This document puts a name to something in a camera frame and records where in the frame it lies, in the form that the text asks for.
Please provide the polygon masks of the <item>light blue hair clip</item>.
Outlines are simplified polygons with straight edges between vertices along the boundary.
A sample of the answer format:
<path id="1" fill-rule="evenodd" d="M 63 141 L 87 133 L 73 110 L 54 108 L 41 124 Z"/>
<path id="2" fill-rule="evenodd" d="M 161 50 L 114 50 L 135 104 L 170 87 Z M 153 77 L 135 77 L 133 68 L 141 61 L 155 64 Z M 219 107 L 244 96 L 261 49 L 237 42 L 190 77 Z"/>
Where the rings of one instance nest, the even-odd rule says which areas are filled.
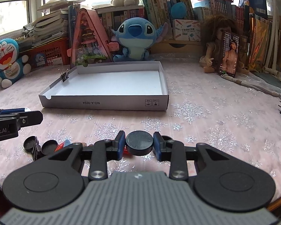
<path id="1" fill-rule="evenodd" d="M 64 141 L 64 143 L 63 143 L 63 147 L 66 147 L 66 146 L 68 146 L 68 145 L 70 145 L 71 144 L 71 141 L 69 140 L 69 139 L 66 139 L 65 141 Z"/>

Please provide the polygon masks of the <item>white patterned carton box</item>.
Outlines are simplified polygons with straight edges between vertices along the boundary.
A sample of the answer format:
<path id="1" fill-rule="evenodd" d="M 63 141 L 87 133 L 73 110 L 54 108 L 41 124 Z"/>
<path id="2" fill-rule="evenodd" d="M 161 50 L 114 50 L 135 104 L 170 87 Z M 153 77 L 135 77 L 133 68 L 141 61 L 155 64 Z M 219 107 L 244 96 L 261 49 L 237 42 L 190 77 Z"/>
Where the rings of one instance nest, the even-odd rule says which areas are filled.
<path id="1" fill-rule="evenodd" d="M 200 21 L 175 19 L 173 21 L 173 38 L 176 41 L 200 42 L 200 29 Z"/>

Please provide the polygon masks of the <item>brown haired doll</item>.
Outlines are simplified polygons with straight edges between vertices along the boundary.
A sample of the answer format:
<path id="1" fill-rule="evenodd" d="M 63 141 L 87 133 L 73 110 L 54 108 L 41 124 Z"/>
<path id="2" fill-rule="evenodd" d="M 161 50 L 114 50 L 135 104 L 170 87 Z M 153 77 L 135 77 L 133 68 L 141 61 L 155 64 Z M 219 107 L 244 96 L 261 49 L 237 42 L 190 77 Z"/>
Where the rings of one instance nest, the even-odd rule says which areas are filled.
<path id="1" fill-rule="evenodd" d="M 234 20 L 224 15 L 216 14 L 208 17 L 201 25 L 201 44 L 203 56 L 200 58 L 200 66 L 205 73 L 218 72 L 219 52 L 222 34 L 224 32 L 238 33 L 238 27 Z M 248 74 L 244 64 L 238 59 L 238 73 Z"/>

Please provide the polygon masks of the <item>Doraemon plush toy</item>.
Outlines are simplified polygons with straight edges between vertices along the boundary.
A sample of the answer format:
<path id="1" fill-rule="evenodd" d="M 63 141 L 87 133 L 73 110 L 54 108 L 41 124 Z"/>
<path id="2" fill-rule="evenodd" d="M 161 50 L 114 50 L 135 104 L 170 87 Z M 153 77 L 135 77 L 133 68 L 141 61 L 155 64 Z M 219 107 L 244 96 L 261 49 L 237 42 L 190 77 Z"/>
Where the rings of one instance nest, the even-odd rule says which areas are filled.
<path id="1" fill-rule="evenodd" d="M 31 72 L 28 55 L 19 56 L 19 45 L 14 39 L 0 40 L 0 86 L 9 88 Z"/>

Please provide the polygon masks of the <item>pink triangular miniature house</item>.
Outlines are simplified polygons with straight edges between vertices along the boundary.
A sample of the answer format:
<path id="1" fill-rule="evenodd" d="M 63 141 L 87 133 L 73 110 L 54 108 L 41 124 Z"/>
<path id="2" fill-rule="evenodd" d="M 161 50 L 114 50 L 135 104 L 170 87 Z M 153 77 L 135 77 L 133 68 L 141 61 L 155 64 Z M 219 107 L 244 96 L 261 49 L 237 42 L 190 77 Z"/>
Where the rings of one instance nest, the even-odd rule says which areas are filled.
<path id="1" fill-rule="evenodd" d="M 112 62 L 112 52 L 119 44 L 108 38 L 96 11 L 82 8 L 78 11 L 71 49 L 70 67 Z"/>

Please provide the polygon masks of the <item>white cardboard box tray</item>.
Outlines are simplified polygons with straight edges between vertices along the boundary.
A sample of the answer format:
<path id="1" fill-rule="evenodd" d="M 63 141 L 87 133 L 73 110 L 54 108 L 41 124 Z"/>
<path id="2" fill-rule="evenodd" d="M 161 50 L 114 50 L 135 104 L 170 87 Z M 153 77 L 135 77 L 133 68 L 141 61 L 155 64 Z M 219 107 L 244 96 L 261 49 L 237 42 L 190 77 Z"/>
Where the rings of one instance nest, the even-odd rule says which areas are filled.
<path id="1" fill-rule="evenodd" d="M 44 108 L 166 111 L 169 94 L 159 61 L 76 66 L 50 84 L 39 99 Z"/>

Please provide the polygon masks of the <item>large black binder clip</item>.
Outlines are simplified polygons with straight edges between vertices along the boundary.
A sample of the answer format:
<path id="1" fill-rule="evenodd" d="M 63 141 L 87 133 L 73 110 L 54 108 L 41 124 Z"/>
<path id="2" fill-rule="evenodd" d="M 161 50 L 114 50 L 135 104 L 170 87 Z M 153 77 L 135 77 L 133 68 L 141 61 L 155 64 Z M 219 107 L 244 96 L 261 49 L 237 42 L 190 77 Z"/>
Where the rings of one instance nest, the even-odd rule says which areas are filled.
<path id="1" fill-rule="evenodd" d="M 32 159 L 33 161 L 39 160 L 40 158 L 44 157 L 45 155 L 42 152 L 41 146 L 39 145 L 39 140 L 37 137 L 33 139 L 33 148 L 32 148 Z"/>

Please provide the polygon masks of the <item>small binder clip on tray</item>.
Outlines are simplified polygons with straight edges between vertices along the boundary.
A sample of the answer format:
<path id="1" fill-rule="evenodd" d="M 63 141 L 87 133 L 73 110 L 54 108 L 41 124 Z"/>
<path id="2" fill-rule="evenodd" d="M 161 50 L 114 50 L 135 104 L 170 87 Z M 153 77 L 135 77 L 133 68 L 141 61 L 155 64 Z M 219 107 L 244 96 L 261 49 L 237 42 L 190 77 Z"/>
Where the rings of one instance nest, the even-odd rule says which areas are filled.
<path id="1" fill-rule="evenodd" d="M 59 69 L 58 71 L 60 73 L 62 82 L 65 82 L 69 78 L 69 69 L 66 69 L 66 71 L 62 71 L 61 69 Z"/>

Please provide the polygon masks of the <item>row of upright books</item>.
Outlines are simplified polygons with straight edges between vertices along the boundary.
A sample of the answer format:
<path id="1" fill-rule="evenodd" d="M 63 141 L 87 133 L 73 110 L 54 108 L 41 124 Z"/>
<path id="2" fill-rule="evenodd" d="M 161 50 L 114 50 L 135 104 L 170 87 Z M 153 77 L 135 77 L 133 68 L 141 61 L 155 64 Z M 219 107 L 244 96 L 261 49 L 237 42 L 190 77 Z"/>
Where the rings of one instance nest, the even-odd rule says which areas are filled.
<path id="1" fill-rule="evenodd" d="M 142 0 L 140 6 L 129 7 L 96 7 L 101 23 L 111 37 L 112 30 L 117 30 L 122 22 L 133 17 L 142 17 L 151 22 L 158 28 L 164 23 L 169 24 L 167 35 L 168 40 L 173 38 L 173 21 L 170 9 L 173 1 L 170 0 Z M 265 9 L 256 8 L 256 13 L 251 12 L 251 7 L 242 3 L 240 7 L 225 0 L 201 0 L 197 3 L 191 3 L 190 0 L 181 0 L 187 7 L 187 14 L 184 20 L 197 20 L 201 24 L 210 16 L 220 14 L 235 21 L 238 30 L 245 36 L 254 37 L 258 35 L 259 39 L 264 39 L 271 27 L 270 21 L 265 17 L 258 16 L 259 13 L 265 14 Z"/>

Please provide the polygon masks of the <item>wooden drawer box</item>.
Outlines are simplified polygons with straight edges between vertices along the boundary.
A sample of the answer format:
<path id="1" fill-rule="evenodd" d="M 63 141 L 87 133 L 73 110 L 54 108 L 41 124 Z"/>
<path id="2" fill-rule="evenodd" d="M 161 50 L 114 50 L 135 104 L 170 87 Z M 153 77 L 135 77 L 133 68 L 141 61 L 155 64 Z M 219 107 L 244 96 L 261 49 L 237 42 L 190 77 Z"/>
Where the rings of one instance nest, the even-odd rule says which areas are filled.
<path id="1" fill-rule="evenodd" d="M 196 53 L 201 54 L 203 47 L 200 42 L 162 40 L 151 47 L 152 54 L 159 53 Z"/>

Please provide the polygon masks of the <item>Stitch plush toy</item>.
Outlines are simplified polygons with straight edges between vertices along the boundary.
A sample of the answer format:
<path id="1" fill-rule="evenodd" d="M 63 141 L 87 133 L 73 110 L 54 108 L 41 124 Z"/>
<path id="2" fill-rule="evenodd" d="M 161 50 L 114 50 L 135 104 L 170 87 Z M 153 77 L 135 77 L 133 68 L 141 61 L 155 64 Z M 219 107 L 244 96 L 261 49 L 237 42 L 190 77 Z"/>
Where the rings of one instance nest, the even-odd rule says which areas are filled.
<path id="1" fill-rule="evenodd" d="M 167 34 L 168 23 L 158 29 L 148 20 L 133 17 L 124 21 L 113 34 L 123 46 L 121 55 L 114 55 L 114 62 L 143 61 L 149 57 L 148 48 L 159 43 Z"/>

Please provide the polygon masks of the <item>black round cap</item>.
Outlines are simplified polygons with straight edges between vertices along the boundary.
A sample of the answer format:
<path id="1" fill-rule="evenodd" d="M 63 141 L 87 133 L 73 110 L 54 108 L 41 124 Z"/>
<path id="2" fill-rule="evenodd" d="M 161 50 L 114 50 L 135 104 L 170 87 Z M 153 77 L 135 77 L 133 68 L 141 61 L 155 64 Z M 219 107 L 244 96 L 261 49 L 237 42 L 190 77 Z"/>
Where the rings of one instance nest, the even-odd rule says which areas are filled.
<path id="1" fill-rule="evenodd" d="M 152 151 L 153 137 L 142 130 L 130 132 L 126 137 L 126 148 L 134 156 L 145 156 Z"/>
<path id="2" fill-rule="evenodd" d="M 23 142 L 23 148 L 26 152 L 32 152 L 34 147 L 38 144 L 38 139 L 36 136 L 30 136 Z"/>
<path id="3" fill-rule="evenodd" d="M 51 153 L 53 153 L 55 151 L 57 146 L 58 146 L 57 141 L 48 140 L 48 141 L 44 142 L 44 144 L 42 145 L 41 152 L 43 155 L 50 155 Z"/>

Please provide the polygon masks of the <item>smartphone showing woman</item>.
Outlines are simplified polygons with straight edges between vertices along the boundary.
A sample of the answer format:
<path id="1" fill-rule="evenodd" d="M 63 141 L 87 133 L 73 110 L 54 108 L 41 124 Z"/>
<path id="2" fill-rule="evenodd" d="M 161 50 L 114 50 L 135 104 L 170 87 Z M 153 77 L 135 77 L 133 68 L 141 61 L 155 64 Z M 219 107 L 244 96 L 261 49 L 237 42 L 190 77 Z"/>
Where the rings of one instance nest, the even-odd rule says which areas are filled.
<path id="1" fill-rule="evenodd" d="M 238 64 L 239 36 L 225 31 L 222 34 L 219 52 L 218 73 L 235 78 Z"/>

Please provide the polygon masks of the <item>red plastic crate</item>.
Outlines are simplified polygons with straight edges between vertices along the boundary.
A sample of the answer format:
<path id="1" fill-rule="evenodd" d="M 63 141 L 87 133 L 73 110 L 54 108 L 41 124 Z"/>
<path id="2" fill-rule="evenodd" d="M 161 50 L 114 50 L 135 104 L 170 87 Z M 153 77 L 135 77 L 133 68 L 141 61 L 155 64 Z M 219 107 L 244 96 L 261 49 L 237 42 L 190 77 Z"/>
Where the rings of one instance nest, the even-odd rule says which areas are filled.
<path id="1" fill-rule="evenodd" d="M 33 70 L 48 66 L 67 66 L 70 64 L 70 57 L 67 55 L 68 49 L 69 39 L 63 37 L 20 52 L 19 57 L 27 55 L 28 64 L 31 65 Z"/>

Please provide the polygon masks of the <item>stack of books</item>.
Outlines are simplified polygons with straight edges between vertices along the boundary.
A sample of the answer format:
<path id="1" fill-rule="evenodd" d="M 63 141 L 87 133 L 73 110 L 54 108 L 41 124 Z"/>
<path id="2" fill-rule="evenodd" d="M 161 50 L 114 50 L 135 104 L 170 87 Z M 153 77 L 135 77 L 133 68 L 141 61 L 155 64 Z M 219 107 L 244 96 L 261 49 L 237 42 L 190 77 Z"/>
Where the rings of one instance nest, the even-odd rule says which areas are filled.
<path id="1" fill-rule="evenodd" d="M 45 14 L 25 25 L 17 41 L 24 46 L 37 46 L 49 39 L 67 36 L 69 21 L 80 9 L 80 3 L 60 0 L 41 6 L 39 10 Z"/>

